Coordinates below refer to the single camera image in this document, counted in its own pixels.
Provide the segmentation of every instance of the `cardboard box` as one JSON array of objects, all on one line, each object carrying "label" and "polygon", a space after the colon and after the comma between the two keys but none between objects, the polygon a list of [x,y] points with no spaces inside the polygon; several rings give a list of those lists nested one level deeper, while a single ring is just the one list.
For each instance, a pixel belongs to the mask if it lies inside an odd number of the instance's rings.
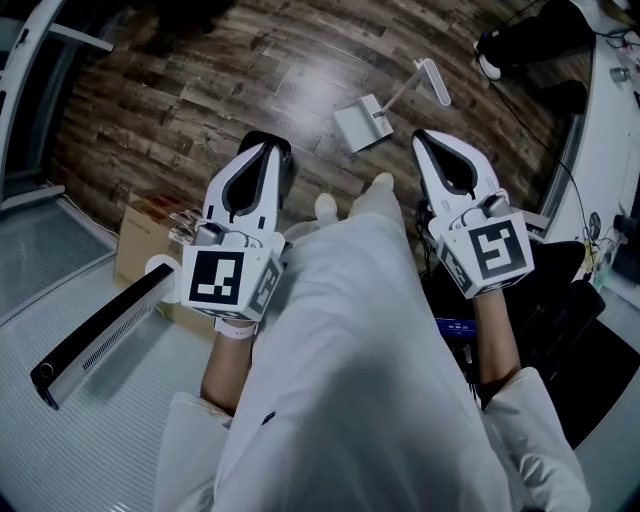
[{"label": "cardboard box", "polygon": [[[168,188],[132,192],[120,227],[114,279],[123,287],[144,276],[147,261],[166,254],[182,264],[183,245],[190,245],[195,224],[202,218],[198,207]],[[165,316],[213,340],[213,320],[180,304],[159,304]]]}]

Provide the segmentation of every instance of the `metal frame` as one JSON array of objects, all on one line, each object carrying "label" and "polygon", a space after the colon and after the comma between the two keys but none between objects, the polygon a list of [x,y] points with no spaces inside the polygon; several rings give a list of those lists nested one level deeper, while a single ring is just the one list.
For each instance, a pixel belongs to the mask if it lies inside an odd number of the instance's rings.
[{"label": "metal frame", "polygon": [[[22,96],[24,84],[27,81],[31,66],[36,59],[38,51],[48,34],[64,39],[65,41],[74,42],[76,44],[90,44],[105,51],[112,51],[113,45],[89,36],[77,30],[64,27],[53,23],[60,9],[64,4],[64,0],[42,0],[31,12],[31,15],[22,26],[15,46],[11,50],[7,60],[6,67],[0,75],[0,211],[13,208],[22,204],[38,201],[43,198],[59,195],[64,192],[64,186],[37,186],[29,179],[31,171],[27,173],[20,171],[16,174],[21,176],[11,176],[12,184],[19,190],[18,193],[5,199],[5,179],[9,179],[6,173],[6,160],[9,149],[9,141],[13,123],[15,121],[16,112]],[[28,167],[38,167],[44,152],[46,131],[49,128],[56,99],[60,92],[62,79],[66,73],[66,69],[71,63],[75,53],[75,48],[67,54],[63,54],[61,65],[58,65],[53,72],[53,78],[49,80],[45,88],[40,108],[36,114],[38,126],[42,126],[42,130],[37,133],[38,137],[31,137],[29,144],[30,163]]]}]

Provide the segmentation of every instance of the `black cable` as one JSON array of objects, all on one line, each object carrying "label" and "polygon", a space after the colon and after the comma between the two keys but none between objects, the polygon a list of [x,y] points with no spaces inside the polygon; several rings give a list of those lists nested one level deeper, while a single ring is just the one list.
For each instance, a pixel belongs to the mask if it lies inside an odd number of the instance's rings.
[{"label": "black cable", "polygon": [[427,278],[431,277],[431,260],[429,259],[431,256],[431,246],[425,240],[424,233],[427,228],[426,226],[424,226],[424,224],[422,224],[422,222],[418,220],[417,210],[415,214],[415,228],[416,228],[416,231],[418,232],[418,236],[420,237],[420,244],[422,245],[422,250],[424,252],[425,270],[420,273],[420,279],[422,280],[425,276],[427,276]]},{"label": "black cable", "polygon": [[[518,123],[520,123],[520,126],[522,126],[529,133],[529,135],[531,135],[531,137],[533,137],[533,139],[538,144],[540,144],[544,149],[546,149],[547,152],[549,153],[549,155],[551,155],[551,157],[554,159],[554,161],[557,164],[559,164],[567,172],[567,176],[569,177],[569,180],[573,184],[573,187],[575,188],[575,191],[576,191],[576,195],[578,196],[578,203],[580,204],[580,212],[582,213],[582,222],[584,223],[584,227],[587,230],[586,231],[587,232],[587,240],[589,241],[589,244],[591,246],[593,246],[593,239],[591,238],[591,233],[589,232],[589,227],[588,227],[588,224],[587,224],[587,217],[586,217],[586,215],[584,213],[584,206],[582,204],[582,196],[580,196],[580,190],[578,190],[578,184],[573,179],[573,175],[571,174],[571,171],[569,170],[569,168],[566,165],[564,165],[562,163],[562,161],[555,155],[555,153],[553,151],[551,151],[551,148],[549,148],[549,146],[547,146],[539,137],[537,137],[536,134],[533,133],[533,131],[531,131],[531,129],[520,119],[520,117],[518,117],[518,114],[516,114],[515,110],[513,110],[511,105],[509,105],[509,103],[507,102],[505,97],[502,95],[502,92],[500,92],[500,89],[498,89],[498,87],[496,87],[496,85],[494,84],[494,82],[497,82],[497,80],[492,80],[485,73],[482,65],[480,64],[480,54],[477,51],[476,51],[476,62],[478,64],[478,67],[482,70],[482,74],[487,78],[487,80],[489,80],[489,85],[491,85],[491,87],[493,87],[493,90],[496,92],[496,94],[498,95],[498,97],[500,98],[502,103],[504,103],[504,106],[507,107],[507,110],[509,110],[509,112],[511,112],[511,115],[514,117],[514,119],[516,121],[518,121]],[[589,254],[591,255],[591,263],[593,264],[593,268],[595,268],[596,260],[595,260],[595,256],[593,254],[593,251],[589,250]]]},{"label": "black cable", "polygon": [[[538,2],[540,2],[542,0],[533,0],[533,2],[531,2],[529,5],[527,5],[526,7],[520,9],[519,11],[517,11],[513,16],[511,16],[507,21],[503,22],[501,25],[497,26],[496,28],[494,28],[491,32],[489,32],[490,34],[495,32],[496,30],[500,30],[501,28],[505,27],[506,25],[508,25],[511,21],[513,21],[514,18],[516,18],[517,16],[519,16],[520,14],[522,14],[524,11],[530,9],[531,7],[533,7],[535,4],[537,4]],[[629,32],[633,32],[633,29],[629,29],[626,30],[620,34],[603,34],[600,32],[596,32],[595,30],[592,31],[595,35],[597,36],[601,36],[604,38],[607,38],[607,43],[609,44],[609,46],[611,46],[612,48],[616,48],[616,49],[620,49],[620,48],[624,48],[625,45],[629,45],[631,47],[634,46],[638,46],[640,47],[640,44],[638,43],[632,43],[630,41],[627,41],[625,39],[625,36],[629,33]],[[612,45],[608,39],[622,39],[623,41],[623,45],[620,47],[616,47],[614,45]],[[514,111],[514,109],[509,105],[509,103],[507,102],[507,100],[505,99],[505,97],[502,95],[502,93],[500,92],[500,89],[498,89],[496,87],[496,85],[494,84],[494,82],[497,82],[497,80],[492,80],[491,78],[489,78],[489,76],[487,75],[487,73],[485,73],[484,68],[482,67],[482,65],[480,64],[480,53],[476,50],[476,63],[478,65],[478,67],[482,70],[482,74],[485,76],[485,78],[487,80],[489,80],[489,84],[491,85],[491,87],[493,88],[493,90],[496,92],[496,94],[498,95],[498,97],[500,98],[500,100],[502,101],[502,103],[504,104],[505,107],[507,107],[507,110],[509,110],[509,112],[511,112],[511,115],[515,118],[516,121],[518,121],[518,123],[520,124],[520,126],[522,126],[528,133],[529,135],[531,135],[531,137],[533,137],[533,139],[540,144],[548,153],[549,155],[551,155],[551,157],[554,159],[554,161],[559,164],[566,172],[567,172],[567,176],[569,177],[569,180],[571,181],[571,183],[573,184],[573,187],[576,191],[576,195],[578,197],[578,203],[580,204],[580,212],[582,213],[582,222],[584,224],[584,229],[585,232],[587,234],[587,240],[589,241],[589,254],[591,255],[591,263],[593,266],[593,270],[595,270],[596,267],[596,261],[595,261],[595,256],[594,256],[594,252],[593,252],[593,248],[599,248],[599,243],[602,243],[604,240],[606,240],[607,238],[604,238],[603,240],[600,241],[596,241],[593,240],[593,238],[591,237],[591,232],[589,231],[589,227],[587,224],[587,217],[585,215],[584,212],[584,205],[582,204],[582,196],[580,196],[580,190],[578,190],[578,184],[576,183],[575,179],[573,178],[573,175],[571,173],[571,171],[567,168],[566,165],[564,165],[564,163],[562,163],[562,161],[555,155],[555,153],[553,151],[551,151],[551,149],[549,148],[549,146],[547,146],[539,137],[537,137],[532,131],[531,129],[520,119],[520,117],[518,117],[518,115],[516,114],[516,112]]]}]

